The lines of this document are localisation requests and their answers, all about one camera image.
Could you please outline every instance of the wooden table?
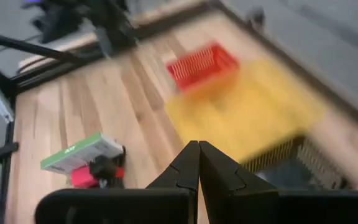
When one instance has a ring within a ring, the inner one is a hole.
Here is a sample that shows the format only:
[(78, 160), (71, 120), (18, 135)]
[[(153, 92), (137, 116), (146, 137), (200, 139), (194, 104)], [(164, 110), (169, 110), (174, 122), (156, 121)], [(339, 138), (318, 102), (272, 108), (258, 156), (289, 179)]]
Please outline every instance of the wooden table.
[[(188, 2), (163, 6), (143, 15), (141, 21), (186, 7)], [(67, 187), (64, 175), (40, 170), (40, 161), (98, 131), (126, 146), (126, 187), (150, 184), (183, 148), (164, 110), (165, 102), (178, 92), (165, 63), (213, 39), (241, 62), (272, 58), (228, 18), (208, 14), (142, 42), (118, 58), (100, 60), (21, 93), (16, 101), (14, 130), (20, 148), (12, 155), (6, 223), (32, 223), (39, 200)], [(63, 49), (92, 41), (94, 36), (90, 35)], [(353, 146), (343, 141), (349, 133), (355, 136), (353, 142), (358, 141), (358, 125), (344, 115), (332, 116), (339, 113), (332, 109), (311, 136), (339, 166), (358, 178), (358, 161), (354, 162), (358, 154), (354, 156)], [(344, 126), (347, 128), (337, 131), (337, 127)], [(343, 145), (338, 157), (331, 149)], [(199, 213), (200, 223), (206, 222), (203, 203)]]

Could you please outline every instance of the black metal frame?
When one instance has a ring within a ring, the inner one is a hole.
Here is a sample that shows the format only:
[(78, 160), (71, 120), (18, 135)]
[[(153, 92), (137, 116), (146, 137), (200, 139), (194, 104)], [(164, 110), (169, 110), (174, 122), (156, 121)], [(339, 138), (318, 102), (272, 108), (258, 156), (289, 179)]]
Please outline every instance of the black metal frame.
[[(298, 74), (302, 79), (315, 87), (318, 91), (324, 93), (328, 98), (333, 99), (335, 103), (343, 107), (345, 111), (349, 112), (353, 117), (358, 119), (358, 109), (352, 105), (351, 102), (343, 99), (340, 93), (336, 93), (329, 86), (318, 80), (312, 73), (302, 67), (296, 60), (292, 59), (286, 52), (280, 49), (279, 46), (274, 44), (274, 41), (263, 35), (262, 28), (264, 24), (263, 11), (256, 11), (251, 16), (241, 18), (231, 10), (229, 10), (220, 1), (201, 2), (195, 6), (184, 9), (182, 11), (173, 13), (160, 20), (151, 22), (150, 24), (140, 26), (134, 30), (134, 37), (142, 41), (153, 37), (161, 32), (172, 29), (173, 27), (182, 24), (184, 22), (195, 19), (201, 15), (221, 11), (233, 22), (235, 22), (241, 29), (247, 31), (251, 36), (257, 39), (264, 47), (269, 49), (273, 54), (283, 59), (283, 61)], [(0, 39), (0, 44), (8, 44), (4, 39)], [(18, 49), (20, 45), (21, 50), (30, 51), (36, 54), (41, 54), (46, 57), (52, 57), (64, 60), (53, 60), (49, 63), (45, 63), (37, 68), (30, 69), (19, 76), (13, 78), (6, 78), (0, 72), (0, 88), (5, 96), (10, 100), (13, 110), (15, 109), (16, 96), (23, 91), (35, 88), (45, 82), (48, 82), (54, 78), (60, 77), (72, 70), (87, 65), (95, 60), (103, 57), (97, 43), (82, 46), (76, 50), (73, 50), (73, 54), (61, 53), (48, 50), (41, 50), (36, 48), (34, 52), (33, 46), (22, 45), (20, 42), (9, 42), (10, 47)], [(135, 43), (129, 43), (115, 51), (115, 55), (119, 55), (125, 50), (129, 50), (135, 47)], [(84, 55), (84, 57), (76, 58), (75, 55)], [(10, 123), (6, 128), (6, 141), (5, 144), (10, 144), (13, 141), (14, 123)], [(0, 223), (4, 223), (5, 204), (7, 198), (7, 190), (9, 184), (9, 173), (11, 166), (11, 156), (2, 160), (2, 175), (0, 186)]]

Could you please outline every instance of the red plastic basket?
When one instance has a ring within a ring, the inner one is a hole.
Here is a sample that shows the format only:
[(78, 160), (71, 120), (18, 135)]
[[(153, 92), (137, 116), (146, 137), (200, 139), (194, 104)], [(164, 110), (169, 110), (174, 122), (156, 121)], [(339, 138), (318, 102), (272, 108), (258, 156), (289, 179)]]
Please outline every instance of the red plastic basket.
[(218, 43), (213, 42), (178, 60), (168, 63), (167, 69), (181, 90), (223, 71), (237, 68), (238, 62)]

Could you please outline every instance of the gray floor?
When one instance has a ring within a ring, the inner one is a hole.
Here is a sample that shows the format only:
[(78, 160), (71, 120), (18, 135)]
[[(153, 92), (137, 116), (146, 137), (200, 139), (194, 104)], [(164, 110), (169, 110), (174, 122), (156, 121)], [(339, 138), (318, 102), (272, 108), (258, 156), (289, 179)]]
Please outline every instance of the gray floor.
[[(131, 9), (139, 12), (163, 0), (134, 1), (141, 2), (141, 6), (131, 5)], [(338, 37), (338, 34), (301, 16), (297, 11), (303, 6), (308, 6), (358, 33), (358, 1), (230, 0), (230, 2), (239, 14), (244, 15), (252, 8), (262, 6), (267, 16), (267, 34), (301, 62), (320, 71), (318, 72), (320, 78), (331, 83), (338, 90), (350, 90), (347, 91), (347, 96), (356, 99), (358, 103), (358, 46), (350, 44)], [(17, 39), (37, 35), (37, 31), (29, 25), (29, 21), (39, 12), (35, 9), (24, 11), (20, 9), (20, 3), (21, 0), (0, 0), (0, 34)], [(89, 29), (89, 26), (84, 26), (82, 33)], [(67, 39), (53, 43), (51, 46), (64, 41)], [(0, 69), (7, 76), (13, 76), (18, 61), (28, 56), (29, 54), (15, 50), (5, 50), (0, 53)], [(0, 146), (4, 141), (4, 132), (4, 123), (0, 118)]]

